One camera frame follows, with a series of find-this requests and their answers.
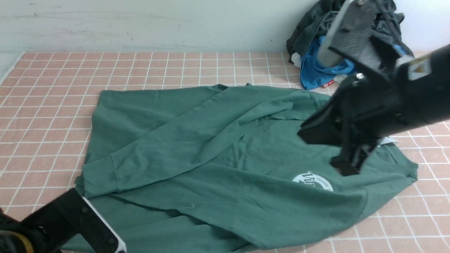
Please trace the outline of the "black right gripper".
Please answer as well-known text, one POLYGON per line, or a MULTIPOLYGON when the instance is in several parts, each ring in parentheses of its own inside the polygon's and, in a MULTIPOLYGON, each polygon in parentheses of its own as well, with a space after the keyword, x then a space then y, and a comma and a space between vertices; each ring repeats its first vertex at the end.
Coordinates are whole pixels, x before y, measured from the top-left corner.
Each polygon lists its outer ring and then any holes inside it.
POLYGON ((364 78, 341 85, 328 104, 300 126, 297 135, 307 144, 341 147, 329 164, 343 176, 360 174, 378 140, 418 128, 418 111, 406 70, 388 83, 364 78))

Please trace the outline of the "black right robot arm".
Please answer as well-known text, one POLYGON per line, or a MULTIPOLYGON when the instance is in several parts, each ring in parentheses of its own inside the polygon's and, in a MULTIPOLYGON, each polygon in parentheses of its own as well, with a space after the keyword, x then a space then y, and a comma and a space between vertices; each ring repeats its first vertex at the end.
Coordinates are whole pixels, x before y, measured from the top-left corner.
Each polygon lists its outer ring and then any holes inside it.
POLYGON ((359 174, 382 139, 449 120, 448 45, 412 60, 382 55, 384 70, 344 79, 298 131, 307 144, 340 147, 329 163, 344 176, 359 174))

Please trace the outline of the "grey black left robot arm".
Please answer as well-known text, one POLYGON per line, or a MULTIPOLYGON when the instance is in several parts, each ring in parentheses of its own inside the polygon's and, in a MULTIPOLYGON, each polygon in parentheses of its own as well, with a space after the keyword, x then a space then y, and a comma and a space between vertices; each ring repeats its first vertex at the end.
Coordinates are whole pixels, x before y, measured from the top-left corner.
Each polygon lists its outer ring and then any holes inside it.
POLYGON ((24 226, 0 210, 1 253, 44 253, 45 238, 37 229, 24 226))

